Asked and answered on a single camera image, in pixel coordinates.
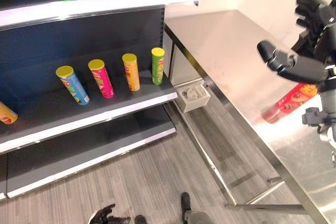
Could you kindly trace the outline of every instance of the pringles can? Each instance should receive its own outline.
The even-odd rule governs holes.
[[[89,69],[91,70],[94,79],[100,89],[104,98],[111,98],[114,96],[113,87],[110,78],[107,74],[105,63],[102,60],[95,59],[89,62]]]
[[[17,114],[9,107],[0,102],[0,121],[5,124],[14,123],[17,120]]]
[[[160,85],[163,79],[164,50],[160,47],[152,49],[152,80],[155,85]]]
[[[138,63],[135,54],[124,54],[122,61],[124,62],[125,72],[127,76],[128,86],[131,91],[138,91],[140,89]]]
[[[90,102],[89,96],[86,94],[71,66],[59,67],[56,70],[56,75],[61,79],[64,86],[79,105],[86,105]]]
[[[262,112],[261,116],[269,123],[276,123],[308,102],[317,93],[318,90],[315,85],[299,83],[272,107]]]

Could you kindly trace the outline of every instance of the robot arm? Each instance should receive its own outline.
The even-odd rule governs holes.
[[[287,54],[266,40],[261,41],[257,48],[267,66],[288,80],[318,84],[327,77],[325,66],[320,61]]]
[[[257,48],[267,64],[278,75],[292,81],[316,84],[322,111],[308,108],[303,124],[317,126],[322,141],[336,150],[336,0],[329,5],[323,0],[297,0],[297,24],[306,30],[287,54],[268,41]],[[332,153],[335,165],[336,154]]]

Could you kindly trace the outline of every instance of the black shoe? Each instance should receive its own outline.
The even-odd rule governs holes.
[[[182,193],[181,195],[181,208],[182,208],[182,221],[186,224],[186,220],[184,218],[185,212],[190,211],[190,196],[187,192]]]
[[[134,219],[134,223],[135,224],[147,224],[145,217],[143,217],[142,215],[136,216],[136,218]]]

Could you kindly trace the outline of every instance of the green bottle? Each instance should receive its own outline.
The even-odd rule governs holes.
[[[155,85],[160,85],[163,78],[164,50],[160,47],[152,49],[152,79]]]

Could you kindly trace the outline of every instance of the blue pringles can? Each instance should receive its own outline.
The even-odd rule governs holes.
[[[86,94],[71,66],[59,67],[56,69],[56,75],[61,79],[64,86],[79,105],[86,105],[90,102],[88,94]]]

